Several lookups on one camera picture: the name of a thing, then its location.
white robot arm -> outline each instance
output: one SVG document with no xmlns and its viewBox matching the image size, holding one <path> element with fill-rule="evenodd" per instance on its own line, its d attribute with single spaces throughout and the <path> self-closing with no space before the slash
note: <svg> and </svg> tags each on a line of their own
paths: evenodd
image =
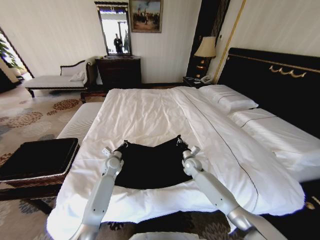
<svg viewBox="0 0 320 240">
<path fill-rule="evenodd" d="M 242 208 L 233 194 L 211 173 L 202 168 L 201 162 L 195 158 L 200 149 L 194 146 L 191 150 L 181 139 L 178 140 L 183 151 L 182 165 L 184 172 L 192 176 L 199 189 L 210 202 L 239 229 L 248 231 L 246 240 L 286 240 L 271 223 L 262 216 L 252 214 Z"/>
<path fill-rule="evenodd" d="M 127 142 L 111 153 L 106 147 L 102 152 L 107 156 L 101 178 L 95 184 L 89 200 L 85 206 L 81 225 L 70 240 L 94 240 L 99 227 L 109 206 L 112 191 L 115 186 L 117 175 L 124 164 L 122 150 L 128 146 Z"/>
<path fill-rule="evenodd" d="M 71 240 L 94 240 L 98 234 L 101 221 L 108 209 L 109 201 L 115 186 L 115 179 L 122 169 L 122 150 L 128 146 L 125 141 L 113 153 L 108 148 L 104 152 L 108 158 L 102 177 L 94 186 L 84 210 L 83 219 Z M 200 149 L 178 140 L 177 146 L 183 150 L 182 165 L 184 172 L 192 176 L 199 189 L 210 202 L 239 229 L 249 231 L 246 240 L 286 240 L 286 238 L 263 217 L 252 214 L 242 208 L 233 194 L 211 173 L 202 169 L 202 164 L 195 158 Z"/>
</svg>

floral carpet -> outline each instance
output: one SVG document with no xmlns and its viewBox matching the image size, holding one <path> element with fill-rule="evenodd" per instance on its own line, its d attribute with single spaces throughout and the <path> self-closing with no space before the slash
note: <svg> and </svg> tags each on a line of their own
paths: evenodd
<svg viewBox="0 0 320 240">
<path fill-rule="evenodd" d="M 80 92 L 34 91 L 35 98 L 20 85 L 0 93 L 0 166 L 24 142 L 55 139 L 82 105 Z M 101 102 L 101 97 L 87 98 Z M 54 206 L 55 198 L 45 201 Z M 22 200 L 0 201 L 2 240 L 51 240 L 47 215 Z M 229 225 L 219 212 L 176 212 L 135 223 L 105 222 L 97 239 L 128 240 L 135 233 L 186 232 L 207 240 L 242 240 L 242 232 L 228 235 Z"/>
</svg>

white duvet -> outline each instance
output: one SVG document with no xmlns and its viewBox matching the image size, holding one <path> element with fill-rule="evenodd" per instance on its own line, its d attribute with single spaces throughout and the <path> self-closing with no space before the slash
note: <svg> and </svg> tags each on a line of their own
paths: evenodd
<svg viewBox="0 0 320 240">
<path fill-rule="evenodd" d="M 248 211 L 284 215 L 303 207 L 299 183 L 271 152 L 214 108 L 199 90 L 113 89 L 84 138 L 47 219 L 50 235 L 69 239 L 77 230 L 91 189 L 101 175 L 104 147 L 115 149 L 123 140 L 153 147 L 179 134 L 190 147 L 202 149 L 197 156 L 203 168 Z M 150 171 L 163 171 L 165 178 L 163 167 L 155 162 Z M 161 189 L 115 186 L 103 222 L 138 223 L 177 211 L 215 210 L 193 180 Z"/>
</svg>

wooden dresser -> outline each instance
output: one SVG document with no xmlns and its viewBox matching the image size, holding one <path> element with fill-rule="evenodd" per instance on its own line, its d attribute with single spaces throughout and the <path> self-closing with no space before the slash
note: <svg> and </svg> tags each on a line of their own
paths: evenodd
<svg viewBox="0 0 320 240">
<path fill-rule="evenodd" d="M 105 56 L 95 61 L 106 91 L 114 88 L 141 87 L 141 58 L 139 56 Z"/>
</svg>

table lamp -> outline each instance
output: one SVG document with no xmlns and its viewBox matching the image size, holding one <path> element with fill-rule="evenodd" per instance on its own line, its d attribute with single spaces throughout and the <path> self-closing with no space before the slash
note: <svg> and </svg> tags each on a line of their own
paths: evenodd
<svg viewBox="0 0 320 240">
<path fill-rule="evenodd" d="M 195 75 L 196 78 L 202 78 L 207 73 L 211 58 L 216 56 L 215 43 L 215 36 L 204 36 L 202 38 L 202 42 L 194 54 L 197 57 L 203 58 L 196 66 L 198 71 Z"/>
</svg>

